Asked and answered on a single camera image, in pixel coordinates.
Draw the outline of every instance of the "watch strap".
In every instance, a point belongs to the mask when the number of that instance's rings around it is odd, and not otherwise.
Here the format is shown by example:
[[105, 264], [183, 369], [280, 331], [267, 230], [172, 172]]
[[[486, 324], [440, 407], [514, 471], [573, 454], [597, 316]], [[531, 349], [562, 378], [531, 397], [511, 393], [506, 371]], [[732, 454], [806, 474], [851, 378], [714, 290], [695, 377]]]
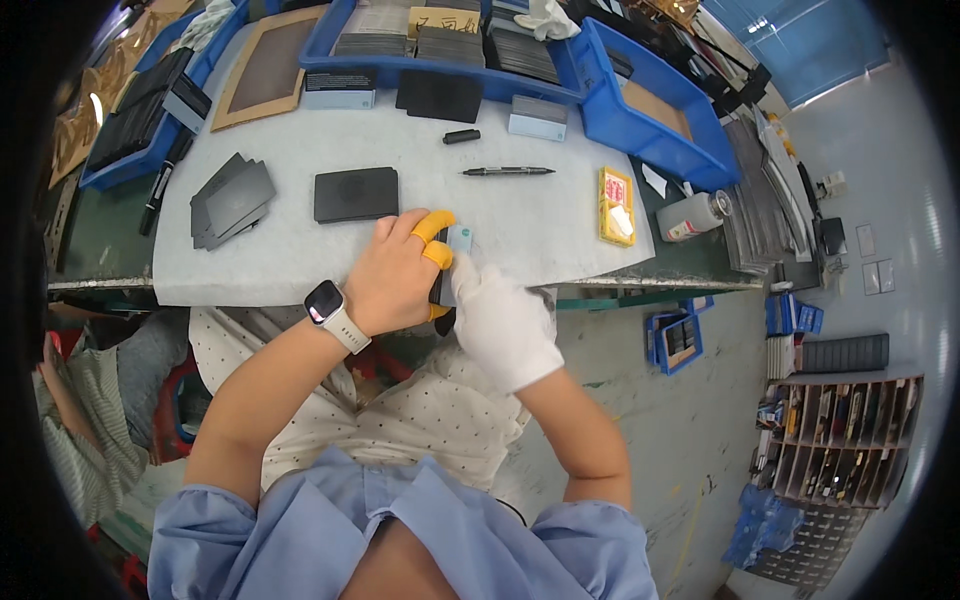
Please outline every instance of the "watch strap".
[[340, 340], [353, 354], [359, 353], [370, 343], [370, 338], [360, 331], [360, 327], [356, 326], [346, 310], [340, 310], [327, 319], [324, 329], [332, 333], [333, 337]]

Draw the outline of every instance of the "floor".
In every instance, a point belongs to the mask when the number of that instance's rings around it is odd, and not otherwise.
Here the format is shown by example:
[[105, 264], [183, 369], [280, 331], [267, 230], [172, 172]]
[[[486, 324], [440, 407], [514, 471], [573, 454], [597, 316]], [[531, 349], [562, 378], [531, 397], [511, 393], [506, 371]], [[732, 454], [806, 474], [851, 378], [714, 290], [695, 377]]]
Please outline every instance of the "floor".
[[[716, 297], [701, 318], [704, 356], [672, 377], [645, 359], [644, 315], [656, 306], [558, 316], [558, 345], [585, 389], [617, 418], [634, 468], [634, 513], [660, 598], [709, 598], [731, 568], [720, 562], [739, 515], [766, 383], [763, 295]], [[150, 467], [108, 533], [142, 547], [152, 509], [178, 488], [183, 461]], [[558, 501], [565, 474], [535, 421], [497, 474], [492, 493], [532, 522]]]

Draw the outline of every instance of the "blue shirt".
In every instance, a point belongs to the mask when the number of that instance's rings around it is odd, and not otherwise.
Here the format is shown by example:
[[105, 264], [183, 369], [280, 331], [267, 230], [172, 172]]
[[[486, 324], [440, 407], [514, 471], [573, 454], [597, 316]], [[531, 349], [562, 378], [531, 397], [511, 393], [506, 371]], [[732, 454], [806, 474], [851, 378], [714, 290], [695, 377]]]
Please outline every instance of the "blue shirt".
[[389, 516], [423, 543], [461, 600], [658, 597], [646, 535], [619, 506], [557, 504], [526, 529], [430, 457], [365, 467], [336, 446], [277, 480], [259, 511], [207, 485], [167, 498], [156, 510], [150, 597], [334, 600]]

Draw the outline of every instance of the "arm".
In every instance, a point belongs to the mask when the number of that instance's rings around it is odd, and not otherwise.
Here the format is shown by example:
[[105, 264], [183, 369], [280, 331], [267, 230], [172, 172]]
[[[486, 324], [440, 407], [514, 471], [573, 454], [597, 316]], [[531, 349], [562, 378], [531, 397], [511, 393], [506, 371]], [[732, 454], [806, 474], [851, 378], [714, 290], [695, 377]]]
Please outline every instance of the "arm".
[[54, 404], [57, 405], [57, 411], [60, 413], [60, 422], [63, 423], [67, 431], [79, 435], [90, 442], [102, 456], [104, 449], [100, 446], [100, 442], [97, 441], [97, 436], [93, 433], [93, 428], [90, 427], [90, 423], [86, 420], [83, 411], [80, 410], [77, 402], [73, 399], [72, 395], [70, 395], [66, 384], [60, 379], [60, 374], [57, 372], [57, 367], [55, 366], [56, 359], [53, 356], [53, 352], [56, 351], [50, 335], [47, 334], [46, 341], [43, 344], [43, 362], [40, 363], [38, 368], [40, 374], [43, 375], [43, 382], [47, 384], [47, 390], [50, 391], [50, 396], [54, 399]]
[[543, 428], [569, 475], [565, 502], [605, 500], [630, 509], [630, 462], [619, 429], [564, 369], [543, 300], [490, 266], [457, 255], [457, 339], [505, 394]]
[[[373, 239], [353, 266], [344, 295], [347, 314], [367, 336], [420, 324], [431, 316], [427, 296], [450, 250], [426, 244], [443, 222], [418, 208], [377, 221]], [[435, 223], [436, 230], [423, 230]], [[304, 319], [274, 338], [224, 381], [194, 442], [184, 484], [234, 492], [254, 508], [270, 441], [348, 350]]]
[[329, 332], [307, 319], [274, 338], [220, 386], [197, 434], [183, 483], [230, 490], [255, 507], [267, 445], [348, 354]]
[[600, 499], [630, 510], [630, 458], [620, 430], [566, 369], [516, 392], [569, 481], [564, 502]]

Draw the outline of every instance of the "striped clothing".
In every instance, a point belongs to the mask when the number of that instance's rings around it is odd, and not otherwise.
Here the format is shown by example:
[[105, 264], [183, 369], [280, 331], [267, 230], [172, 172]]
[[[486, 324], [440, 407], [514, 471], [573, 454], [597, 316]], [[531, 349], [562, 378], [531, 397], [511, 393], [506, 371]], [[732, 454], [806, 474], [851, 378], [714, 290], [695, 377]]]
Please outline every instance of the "striped clothing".
[[147, 466], [147, 451], [130, 439], [117, 386], [116, 348], [74, 352], [57, 372], [104, 450], [67, 431], [46, 382], [34, 372], [36, 411], [47, 455], [77, 520], [88, 528], [120, 508]]

